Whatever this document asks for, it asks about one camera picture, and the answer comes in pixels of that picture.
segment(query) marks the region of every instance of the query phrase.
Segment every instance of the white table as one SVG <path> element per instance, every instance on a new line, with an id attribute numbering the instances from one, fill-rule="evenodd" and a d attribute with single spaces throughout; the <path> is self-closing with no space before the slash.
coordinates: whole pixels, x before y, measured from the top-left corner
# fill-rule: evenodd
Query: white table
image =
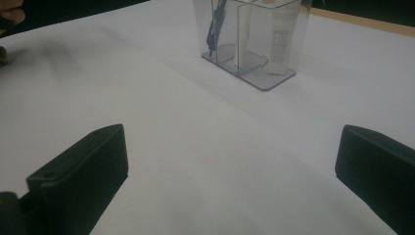
<path id="1" fill-rule="evenodd" d="M 342 128 L 415 147 L 415 38 L 310 16 L 299 73 L 261 92 L 199 55 L 192 0 L 0 40 L 0 191 L 123 123 L 129 177 L 92 234 L 393 234 L 336 178 Z"/>

